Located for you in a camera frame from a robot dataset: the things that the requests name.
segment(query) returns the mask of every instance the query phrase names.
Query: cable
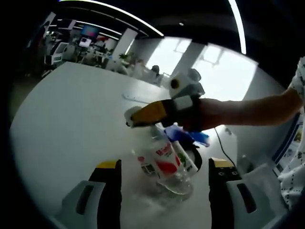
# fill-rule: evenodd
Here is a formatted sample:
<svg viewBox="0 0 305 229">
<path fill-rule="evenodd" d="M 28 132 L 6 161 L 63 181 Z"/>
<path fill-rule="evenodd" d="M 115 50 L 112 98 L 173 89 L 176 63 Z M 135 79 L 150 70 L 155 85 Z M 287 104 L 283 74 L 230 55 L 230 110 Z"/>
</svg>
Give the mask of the cable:
<svg viewBox="0 0 305 229">
<path fill-rule="evenodd" d="M 224 152 L 224 148 L 223 148 L 223 144 L 221 143 L 221 140 L 220 140 L 220 137 L 218 135 L 218 132 L 216 130 L 216 128 L 214 128 L 216 134 L 217 134 L 217 137 L 218 137 L 218 140 L 219 140 L 219 144 L 220 144 L 220 147 L 221 147 L 221 150 L 223 151 L 224 155 L 232 162 L 232 164 L 234 165 L 234 167 L 236 168 L 236 165 L 235 163 L 231 160 L 231 158 Z"/>
</svg>

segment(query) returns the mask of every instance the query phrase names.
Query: floor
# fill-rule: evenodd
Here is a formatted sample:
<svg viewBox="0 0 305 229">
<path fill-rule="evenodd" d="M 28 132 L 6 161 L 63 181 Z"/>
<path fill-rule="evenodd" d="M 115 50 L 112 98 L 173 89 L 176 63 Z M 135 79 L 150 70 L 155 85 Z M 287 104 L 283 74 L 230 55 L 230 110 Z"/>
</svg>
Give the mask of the floor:
<svg viewBox="0 0 305 229">
<path fill-rule="evenodd" d="M 20 105 L 41 79 L 23 77 L 13 83 L 9 98 L 9 119 L 12 122 Z"/>
</svg>

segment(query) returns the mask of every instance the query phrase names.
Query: clear plastic bottle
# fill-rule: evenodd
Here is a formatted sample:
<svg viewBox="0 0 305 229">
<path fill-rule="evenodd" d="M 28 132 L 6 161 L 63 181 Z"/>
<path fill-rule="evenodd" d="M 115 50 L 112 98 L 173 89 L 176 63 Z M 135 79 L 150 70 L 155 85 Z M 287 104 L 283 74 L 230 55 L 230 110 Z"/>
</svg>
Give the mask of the clear plastic bottle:
<svg viewBox="0 0 305 229">
<path fill-rule="evenodd" d="M 142 146 L 134 152 L 142 170 L 155 179 L 161 195 L 176 201 L 188 199 L 193 186 L 167 136 L 156 126 L 135 131 L 141 135 Z"/>
</svg>

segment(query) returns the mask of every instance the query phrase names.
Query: white table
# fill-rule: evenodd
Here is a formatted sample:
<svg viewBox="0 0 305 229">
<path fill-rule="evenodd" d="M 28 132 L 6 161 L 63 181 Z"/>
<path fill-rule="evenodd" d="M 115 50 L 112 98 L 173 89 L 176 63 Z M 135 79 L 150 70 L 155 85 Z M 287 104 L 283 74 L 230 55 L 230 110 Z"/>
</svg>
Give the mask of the white table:
<svg viewBox="0 0 305 229">
<path fill-rule="evenodd" d="M 135 147 L 123 114 L 145 104 L 126 100 L 122 93 L 152 101 L 169 97 L 168 91 L 149 83 L 67 62 L 43 79 L 20 106 L 10 129 L 16 165 L 44 213 L 57 213 L 64 196 L 88 180 L 98 163 L 124 157 Z M 235 136 L 220 131 L 220 137 L 226 153 L 236 160 Z M 122 174 L 122 229 L 211 227 L 207 158 L 225 158 L 218 140 L 213 134 L 211 138 L 210 148 L 199 149 L 203 166 L 193 177 L 193 195 L 179 208 L 164 212 L 137 197 L 126 186 L 128 173 Z"/>
</svg>

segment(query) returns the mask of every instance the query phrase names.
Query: patterned sleeve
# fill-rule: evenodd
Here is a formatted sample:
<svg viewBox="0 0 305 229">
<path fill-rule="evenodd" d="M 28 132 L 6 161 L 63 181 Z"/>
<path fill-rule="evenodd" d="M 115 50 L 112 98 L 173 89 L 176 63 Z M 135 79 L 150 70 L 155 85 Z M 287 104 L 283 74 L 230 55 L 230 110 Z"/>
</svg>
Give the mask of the patterned sleeve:
<svg viewBox="0 0 305 229">
<path fill-rule="evenodd" d="M 304 87 L 305 87 L 305 56 L 300 59 L 299 64 L 297 66 L 297 70 L 295 72 L 295 76 L 293 77 L 289 85 L 289 88 L 293 88 L 298 92 L 299 96 L 303 100 L 303 104 L 305 104 Z"/>
</svg>

